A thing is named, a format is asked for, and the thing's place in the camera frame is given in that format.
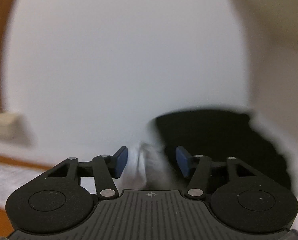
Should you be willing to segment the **beige wall shelf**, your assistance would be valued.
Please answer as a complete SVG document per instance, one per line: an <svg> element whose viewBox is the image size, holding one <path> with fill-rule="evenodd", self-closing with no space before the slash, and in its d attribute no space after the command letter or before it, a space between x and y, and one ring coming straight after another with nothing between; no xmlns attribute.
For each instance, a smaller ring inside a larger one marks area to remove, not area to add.
<svg viewBox="0 0 298 240"><path fill-rule="evenodd" d="M233 0L248 49L264 53L273 42L298 50L298 0Z"/></svg>

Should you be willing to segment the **black folded sweater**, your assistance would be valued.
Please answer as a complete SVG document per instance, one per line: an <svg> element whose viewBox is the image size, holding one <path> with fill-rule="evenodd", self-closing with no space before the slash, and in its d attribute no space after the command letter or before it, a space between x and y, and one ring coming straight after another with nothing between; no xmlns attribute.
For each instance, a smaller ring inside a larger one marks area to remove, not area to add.
<svg viewBox="0 0 298 240"><path fill-rule="evenodd" d="M180 179L184 176L176 161L178 146L191 155L206 155L213 161L236 157L290 190L287 159L251 128L250 121L248 113L203 108L167 113L156 117L154 124L165 155Z"/></svg>

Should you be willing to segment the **beige window sill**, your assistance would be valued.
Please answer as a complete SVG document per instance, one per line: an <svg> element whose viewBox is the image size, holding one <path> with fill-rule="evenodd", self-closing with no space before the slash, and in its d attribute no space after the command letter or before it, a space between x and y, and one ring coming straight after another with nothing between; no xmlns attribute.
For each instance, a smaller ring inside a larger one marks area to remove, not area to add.
<svg viewBox="0 0 298 240"><path fill-rule="evenodd" d="M25 116L18 113L0 112L0 141L12 145L31 147L34 133Z"/></svg>

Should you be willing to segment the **white patterned garment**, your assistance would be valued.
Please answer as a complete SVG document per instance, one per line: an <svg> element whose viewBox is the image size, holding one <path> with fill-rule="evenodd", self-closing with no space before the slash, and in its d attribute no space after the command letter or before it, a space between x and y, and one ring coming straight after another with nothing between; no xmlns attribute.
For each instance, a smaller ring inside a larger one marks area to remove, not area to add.
<svg viewBox="0 0 298 240"><path fill-rule="evenodd" d="M42 174L46 169L11 165L0 161L0 209L16 189ZM123 190L176 189L180 182L163 152L152 145L140 143L129 150L128 162L119 179L114 183Z"/></svg>

